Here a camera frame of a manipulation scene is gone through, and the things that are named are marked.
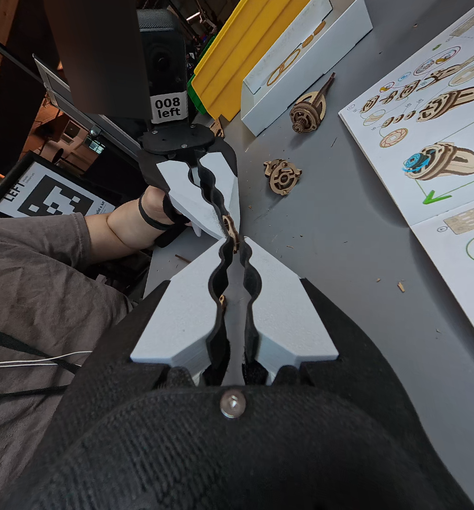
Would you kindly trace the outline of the yellow plastic bin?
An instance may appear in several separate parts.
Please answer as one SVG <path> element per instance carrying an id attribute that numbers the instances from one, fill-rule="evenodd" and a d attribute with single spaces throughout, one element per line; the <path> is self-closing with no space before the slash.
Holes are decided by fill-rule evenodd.
<path id="1" fill-rule="evenodd" d="M 226 70 L 233 51 L 246 37 L 266 3 L 267 1 L 239 1 L 196 67 L 192 86 L 207 110 L 233 74 L 231 70 Z"/>
<path id="2" fill-rule="evenodd" d="M 223 115 L 228 121 L 240 111 L 242 82 L 257 62 L 272 47 L 308 1 L 267 1 L 247 35 L 233 51 L 226 70 L 233 72 L 231 78 L 209 104 L 212 118 Z"/>

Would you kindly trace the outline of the person's left forearm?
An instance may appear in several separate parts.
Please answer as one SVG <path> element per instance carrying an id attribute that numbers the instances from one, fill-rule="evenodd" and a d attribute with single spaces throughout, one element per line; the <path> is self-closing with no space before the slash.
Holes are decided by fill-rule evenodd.
<path id="1" fill-rule="evenodd" d="M 90 238 L 89 261 L 93 264 L 149 248 L 162 233 L 143 219 L 138 200 L 127 202 L 112 213 L 89 215 L 84 219 Z"/>

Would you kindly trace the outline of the person's left hand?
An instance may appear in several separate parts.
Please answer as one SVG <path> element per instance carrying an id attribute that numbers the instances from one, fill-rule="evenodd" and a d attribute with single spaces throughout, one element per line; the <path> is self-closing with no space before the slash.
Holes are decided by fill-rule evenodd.
<path id="1" fill-rule="evenodd" d="M 167 246 L 191 226 L 191 221 L 172 205 L 169 195 L 153 186 L 148 186 L 139 198 L 138 209 L 144 221 L 159 231 L 154 241 L 158 247 Z"/>

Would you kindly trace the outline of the black framed marker sign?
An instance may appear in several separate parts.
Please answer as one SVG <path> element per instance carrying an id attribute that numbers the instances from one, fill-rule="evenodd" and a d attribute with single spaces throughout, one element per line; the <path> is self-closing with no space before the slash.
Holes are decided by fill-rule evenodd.
<path id="1" fill-rule="evenodd" d="M 119 194 L 98 187 L 29 151 L 0 182 L 0 218 L 111 213 Z"/>

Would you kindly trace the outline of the wooden gear part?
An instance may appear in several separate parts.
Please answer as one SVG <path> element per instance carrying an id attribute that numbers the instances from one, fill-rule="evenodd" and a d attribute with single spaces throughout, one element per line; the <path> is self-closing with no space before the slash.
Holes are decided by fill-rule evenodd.
<path id="1" fill-rule="evenodd" d="M 280 196 L 288 195 L 302 175 L 301 169 L 285 159 L 266 161 L 264 167 L 271 190 Z"/>

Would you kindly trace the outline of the white cardboard tray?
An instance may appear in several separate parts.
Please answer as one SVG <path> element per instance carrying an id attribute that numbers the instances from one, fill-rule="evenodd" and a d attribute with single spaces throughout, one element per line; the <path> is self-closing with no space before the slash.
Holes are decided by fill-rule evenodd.
<path id="1" fill-rule="evenodd" d="M 259 135 L 372 29 L 365 1 L 310 1 L 244 78 L 242 122 Z"/>

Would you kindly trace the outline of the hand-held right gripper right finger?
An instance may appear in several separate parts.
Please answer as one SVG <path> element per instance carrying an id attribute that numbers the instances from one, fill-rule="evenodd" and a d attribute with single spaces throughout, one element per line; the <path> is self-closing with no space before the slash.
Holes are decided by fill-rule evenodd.
<path id="1" fill-rule="evenodd" d="M 271 384 L 283 366 L 335 360 L 338 351 L 297 274 L 251 238 L 240 243 L 247 304 L 243 377 Z"/>

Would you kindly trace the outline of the round wooden model part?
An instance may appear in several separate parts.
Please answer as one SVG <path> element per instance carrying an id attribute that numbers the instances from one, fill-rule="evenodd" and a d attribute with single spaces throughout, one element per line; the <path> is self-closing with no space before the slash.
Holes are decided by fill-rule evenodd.
<path id="1" fill-rule="evenodd" d="M 234 220 L 230 215 L 222 216 L 223 225 L 227 230 L 228 237 L 232 239 L 234 248 L 233 253 L 236 254 L 240 249 L 240 236 L 237 228 L 235 227 Z"/>

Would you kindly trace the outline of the instruction booklet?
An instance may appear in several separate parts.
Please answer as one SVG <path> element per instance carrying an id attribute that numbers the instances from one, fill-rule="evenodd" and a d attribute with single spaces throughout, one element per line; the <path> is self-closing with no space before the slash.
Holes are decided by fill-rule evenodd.
<path id="1" fill-rule="evenodd" d="M 339 115 L 474 327 L 474 7 Z"/>

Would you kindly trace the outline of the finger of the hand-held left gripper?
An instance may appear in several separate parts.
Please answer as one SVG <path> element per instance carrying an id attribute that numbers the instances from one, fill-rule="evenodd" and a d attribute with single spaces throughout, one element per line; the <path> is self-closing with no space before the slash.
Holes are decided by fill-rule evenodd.
<path id="1" fill-rule="evenodd" d="M 212 191 L 218 190 L 223 197 L 223 204 L 219 206 L 220 215 L 228 215 L 234 227 L 240 231 L 240 195 L 238 178 L 234 175 L 225 157 L 220 152 L 210 152 L 200 159 L 200 164 L 208 169 L 215 177 Z M 200 213 L 200 227 L 215 239 L 227 236 L 226 228 L 221 224 L 217 215 L 217 207 L 205 205 L 204 212 Z"/>
<path id="2" fill-rule="evenodd" d="M 189 180 L 189 165 L 166 161 L 158 163 L 157 167 L 170 188 L 168 194 L 172 205 L 191 221 L 193 227 L 214 238 L 226 238 L 214 206 L 203 198 L 202 189 Z"/>

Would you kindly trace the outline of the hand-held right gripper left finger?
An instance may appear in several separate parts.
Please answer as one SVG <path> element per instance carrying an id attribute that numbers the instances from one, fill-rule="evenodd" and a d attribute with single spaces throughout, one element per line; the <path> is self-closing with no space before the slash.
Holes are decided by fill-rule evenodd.
<path id="1" fill-rule="evenodd" d="M 232 240 L 220 239 L 167 281 L 131 360 L 184 367 L 205 385 L 220 386 L 230 358 L 221 297 L 231 263 Z"/>

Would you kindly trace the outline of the person's grey shirt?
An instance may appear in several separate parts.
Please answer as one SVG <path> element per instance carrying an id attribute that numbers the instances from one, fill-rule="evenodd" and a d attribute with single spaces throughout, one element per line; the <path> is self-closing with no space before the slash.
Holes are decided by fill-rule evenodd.
<path id="1" fill-rule="evenodd" d="M 92 350 L 133 307 L 82 273 L 89 256 L 80 213 L 0 219 L 0 332 L 51 356 Z M 61 398 L 0 401 L 0 494 L 30 461 Z"/>

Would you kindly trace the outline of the green plastic bin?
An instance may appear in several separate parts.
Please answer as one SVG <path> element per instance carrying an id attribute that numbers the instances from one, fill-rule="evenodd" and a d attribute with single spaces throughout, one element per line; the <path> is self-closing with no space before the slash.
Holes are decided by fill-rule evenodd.
<path id="1" fill-rule="evenodd" d="M 214 42 L 216 37 L 217 37 L 217 34 L 213 35 L 210 39 L 208 39 L 207 44 L 205 45 L 205 47 L 203 48 L 202 52 L 200 53 L 199 57 L 196 60 L 196 65 L 198 65 L 198 63 L 203 59 L 205 53 L 208 51 L 208 48 L 210 48 L 210 46 L 212 45 L 212 43 Z M 206 114 L 208 112 L 207 112 L 205 106 L 202 104 L 201 99 L 199 98 L 199 96 L 197 95 L 197 93 L 195 92 L 195 90 L 192 86 L 192 81 L 194 80 L 194 78 L 195 78 L 195 73 L 192 74 L 191 78 L 188 81 L 187 93 L 188 93 L 188 96 L 191 99 L 193 105 L 197 109 L 197 111 L 199 113 Z"/>

